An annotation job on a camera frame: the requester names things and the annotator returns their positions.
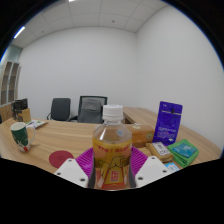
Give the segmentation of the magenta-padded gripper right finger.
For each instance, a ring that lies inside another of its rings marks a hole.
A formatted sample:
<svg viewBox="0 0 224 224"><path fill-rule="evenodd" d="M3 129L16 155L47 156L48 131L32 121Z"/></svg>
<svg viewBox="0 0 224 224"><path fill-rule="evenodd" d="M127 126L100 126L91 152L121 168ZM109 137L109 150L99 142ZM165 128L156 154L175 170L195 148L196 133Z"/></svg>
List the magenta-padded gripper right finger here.
<svg viewBox="0 0 224 224"><path fill-rule="evenodd" d="M170 174L168 168L156 157L146 156L133 147L129 165L131 188L140 188Z"/></svg>

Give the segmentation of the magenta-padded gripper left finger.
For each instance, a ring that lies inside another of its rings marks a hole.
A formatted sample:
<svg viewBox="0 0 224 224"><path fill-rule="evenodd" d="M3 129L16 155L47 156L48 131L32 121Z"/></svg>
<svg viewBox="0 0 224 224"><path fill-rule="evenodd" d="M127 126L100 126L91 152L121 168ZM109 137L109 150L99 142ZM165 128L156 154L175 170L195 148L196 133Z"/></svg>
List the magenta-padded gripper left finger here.
<svg viewBox="0 0 224 224"><path fill-rule="evenodd" d="M68 180L84 188L93 188L95 185L95 166L93 149L90 148L76 159L68 158L55 172L65 180Z"/></svg>

